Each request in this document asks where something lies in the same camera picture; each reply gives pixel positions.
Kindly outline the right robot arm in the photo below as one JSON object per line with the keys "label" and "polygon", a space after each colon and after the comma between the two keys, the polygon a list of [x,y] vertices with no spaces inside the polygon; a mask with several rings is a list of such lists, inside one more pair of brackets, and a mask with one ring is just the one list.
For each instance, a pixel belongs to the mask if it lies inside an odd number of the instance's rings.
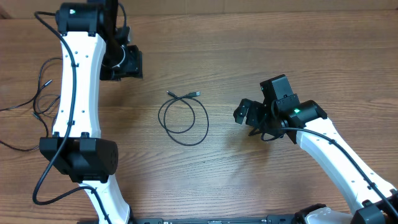
{"label": "right robot arm", "polygon": [[260,84],[264,101],[241,100],[233,116],[269,140],[288,136],[307,152],[338,188],[349,213],[322,203],[280,217],[278,223],[397,223],[397,189],[377,175],[345,142],[313,100],[300,102],[285,75]]}

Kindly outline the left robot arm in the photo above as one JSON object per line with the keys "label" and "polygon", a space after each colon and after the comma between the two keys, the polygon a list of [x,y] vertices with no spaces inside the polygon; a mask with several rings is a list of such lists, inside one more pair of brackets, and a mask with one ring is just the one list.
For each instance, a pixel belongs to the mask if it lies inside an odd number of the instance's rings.
{"label": "left robot arm", "polygon": [[118,27],[118,1],[65,2],[56,12],[62,45],[60,104],[41,154],[89,196],[98,223],[133,223],[131,207],[116,180],[118,146],[101,136],[100,81],[142,78],[142,54],[131,44],[131,28]]}

